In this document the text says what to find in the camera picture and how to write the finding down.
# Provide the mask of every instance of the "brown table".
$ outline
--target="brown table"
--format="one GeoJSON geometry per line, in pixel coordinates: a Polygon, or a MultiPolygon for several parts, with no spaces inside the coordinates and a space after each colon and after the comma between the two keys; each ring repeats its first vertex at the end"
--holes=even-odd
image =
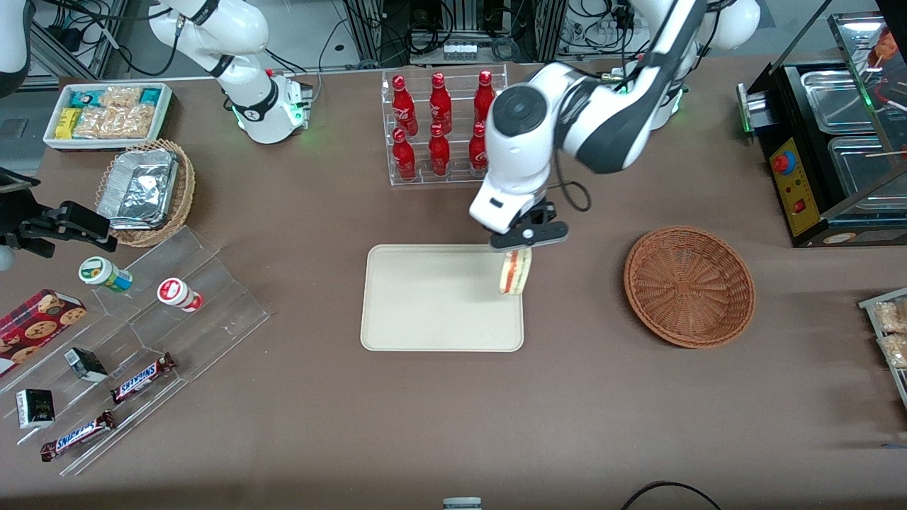
{"type": "MultiPolygon", "coordinates": [[[[168,133],[198,172],[189,224],[273,317],[81,476],[49,475],[0,430],[0,507],[617,509],[673,479],[725,509],[903,509],[907,453],[879,445],[907,438],[907,415],[855,303],[907,283],[905,252],[789,247],[762,154],[736,134],[734,86],[768,60],[706,59],[631,170],[564,162],[593,207],[561,206],[570,240],[535,251],[512,354],[359,344],[369,249],[486,240],[474,188],[388,185],[379,72],[325,76],[311,129],[275,146],[237,129],[214,81],[171,83],[168,133]],[[756,317],[726,347],[667,345],[624,299],[629,247],[672,223],[714,232],[753,273],[756,317]]],[[[49,150],[35,195],[91,203],[110,158],[49,150]]],[[[0,309],[84,294],[75,267],[93,253],[20,256],[0,309]]],[[[659,491],[634,510],[705,507],[659,491]]]]}

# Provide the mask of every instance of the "small black box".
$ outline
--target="small black box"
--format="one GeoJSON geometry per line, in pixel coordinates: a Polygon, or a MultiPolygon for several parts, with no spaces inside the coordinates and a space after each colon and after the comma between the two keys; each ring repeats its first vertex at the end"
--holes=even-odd
{"type": "Polygon", "coordinates": [[[75,372],[75,376],[83,381],[101,382],[107,378],[107,370],[104,370],[98,357],[93,352],[81,349],[71,348],[63,355],[66,363],[75,372]]]}
{"type": "Polygon", "coordinates": [[[48,389],[23,389],[15,394],[19,428],[44,428],[54,424],[54,397],[48,389]]]}

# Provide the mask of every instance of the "acrylic bottle rack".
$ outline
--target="acrylic bottle rack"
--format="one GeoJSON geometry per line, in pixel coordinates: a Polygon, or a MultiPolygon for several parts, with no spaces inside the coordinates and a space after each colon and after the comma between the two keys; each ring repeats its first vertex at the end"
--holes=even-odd
{"type": "Polygon", "coordinates": [[[432,172],[431,158],[428,153],[428,141],[431,139],[429,128],[432,125],[431,110],[428,100],[432,95],[432,73],[438,69],[406,69],[382,74],[381,108],[384,113],[385,145],[387,148],[387,169],[391,184],[444,184],[447,182],[481,181],[469,172],[469,141],[473,137],[475,110],[473,98],[479,87],[479,72],[487,69],[492,72],[492,88],[501,93],[507,87],[507,68],[503,65],[469,65],[441,68],[447,92],[451,95],[453,105],[453,131],[447,135],[451,144],[450,171],[444,177],[432,172]],[[415,179],[404,181],[397,174],[394,164],[394,139],[391,137],[396,126],[394,117],[394,89],[390,81],[396,75],[406,79],[406,90],[413,96],[415,118],[419,122],[419,133],[409,137],[415,152],[415,179]]]}
{"type": "Polygon", "coordinates": [[[217,250],[206,240],[183,227],[127,268],[134,280],[126,292],[114,294],[102,288],[89,292],[83,298],[89,312],[84,319],[39,350],[26,366],[0,380],[6,427],[18,428],[15,392],[24,388],[53,392],[55,423],[22,430],[18,442],[34,450],[36,463],[41,462],[41,445],[94,420],[104,409],[112,409],[116,429],[87,445],[73,446],[47,463],[48,469],[61,476],[81,473],[268,319],[269,314],[230,276],[216,255],[217,250]],[[204,296],[204,306],[186,313],[160,303],[157,286],[168,277],[185,280],[204,296]],[[73,347],[94,352],[110,375],[99,383],[77,378],[63,358],[73,347]],[[170,352],[178,366],[140,394],[114,406],[110,390],[164,352],[170,352]]]}

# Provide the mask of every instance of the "yellow control panel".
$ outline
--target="yellow control panel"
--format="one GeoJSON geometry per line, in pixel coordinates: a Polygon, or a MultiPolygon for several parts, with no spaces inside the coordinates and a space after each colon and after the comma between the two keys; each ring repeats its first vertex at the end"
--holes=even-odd
{"type": "Polygon", "coordinates": [[[791,232],[798,236],[818,223],[820,217],[794,139],[785,142],[768,162],[772,166],[781,203],[785,206],[787,223],[791,232]]]}

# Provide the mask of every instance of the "round basket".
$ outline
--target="round basket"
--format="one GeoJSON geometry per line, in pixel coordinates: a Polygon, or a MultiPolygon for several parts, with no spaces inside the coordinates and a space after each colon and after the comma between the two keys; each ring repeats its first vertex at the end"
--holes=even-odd
{"type": "MultiPolygon", "coordinates": [[[[130,147],[126,152],[152,151],[154,149],[166,149],[175,153],[179,158],[180,166],[176,171],[176,187],[173,190],[168,219],[163,227],[157,230],[110,230],[111,235],[119,242],[134,248],[149,248],[167,240],[185,224],[186,218],[189,217],[189,209],[192,207],[192,193],[195,192],[195,170],[192,168],[192,162],[186,157],[186,152],[179,145],[168,140],[155,140],[130,147]]],[[[113,162],[107,165],[107,172],[104,172],[101,185],[94,195],[95,208],[101,202],[112,166],[113,162]]]]}
{"type": "Polygon", "coordinates": [[[753,279],[722,240],[693,227],[642,236],[627,257],[624,289],[633,311],[658,336],[686,348],[715,348],[749,324],[753,279]]]}

